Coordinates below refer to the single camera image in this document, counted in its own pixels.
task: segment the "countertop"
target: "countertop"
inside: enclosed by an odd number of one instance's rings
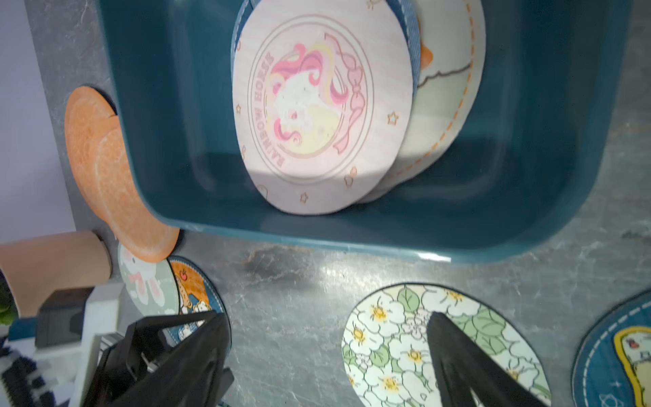
[[[63,130],[74,88],[113,95],[94,1],[25,4],[76,227],[97,232],[115,259],[115,237],[74,182]],[[236,381],[225,400],[233,407],[361,405],[342,364],[348,314],[378,288],[422,281],[466,292],[507,317],[538,353],[553,405],[573,405],[570,374],[582,337],[607,310],[651,286],[649,55],[651,2],[635,0],[594,189],[560,233],[529,253],[443,264],[184,232],[175,253],[210,276],[232,321],[227,365]]]

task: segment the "storage bin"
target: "storage bin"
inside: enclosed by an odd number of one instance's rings
[[[135,184],[164,223],[464,262],[532,248],[586,199],[630,11],[629,0],[484,1],[483,80],[445,155],[373,203],[304,217],[268,204],[240,158],[230,43],[241,2],[97,1]]]

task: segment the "wooden cylinder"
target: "wooden cylinder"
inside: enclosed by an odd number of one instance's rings
[[[106,283],[111,257],[93,232],[53,234],[0,245],[0,270],[19,317],[29,318],[55,290]]]

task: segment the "black object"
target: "black object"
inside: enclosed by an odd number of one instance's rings
[[[36,316],[37,348],[81,341],[86,300],[93,288],[70,288],[50,294]]]
[[[15,350],[2,348],[0,352],[0,381],[11,406],[54,407],[54,395],[41,389],[45,381],[40,376],[36,363]]]
[[[445,314],[433,313],[427,341],[443,407],[547,407],[508,375]]]
[[[186,340],[167,344],[165,328],[201,320],[204,324]],[[229,345],[224,313],[142,318],[104,351],[83,405],[214,407],[234,381],[223,368]]]

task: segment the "orange coaster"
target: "orange coaster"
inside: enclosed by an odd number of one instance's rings
[[[93,88],[78,87],[68,99],[64,129],[72,175],[90,209],[104,220],[105,214],[94,187],[93,172],[90,171],[89,148],[92,140],[101,137],[113,124],[107,123],[112,116],[115,116],[113,108]]]
[[[120,243],[143,261],[164,260],[176,245],[179,229],[162,224],[140,199],[119,126],[99,140],[91,160],[106,222]]]

